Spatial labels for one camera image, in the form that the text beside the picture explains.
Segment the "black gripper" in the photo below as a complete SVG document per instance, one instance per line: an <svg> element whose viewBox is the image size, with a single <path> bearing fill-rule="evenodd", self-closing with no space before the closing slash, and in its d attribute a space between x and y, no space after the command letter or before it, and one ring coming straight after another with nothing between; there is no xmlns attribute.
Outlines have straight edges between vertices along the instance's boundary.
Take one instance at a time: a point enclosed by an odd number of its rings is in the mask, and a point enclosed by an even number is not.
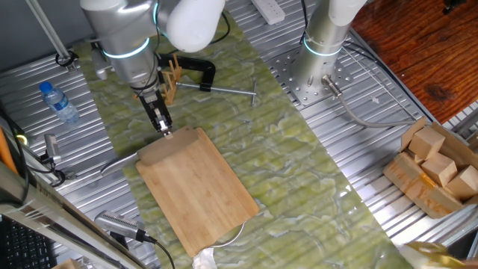
<svg viewBox="0 0 478 269"><path fill-rule="evenodd" d="M155 130L164 137L171 135L173 122L161 93L158 90L142 92L140 101Z"/></svg>

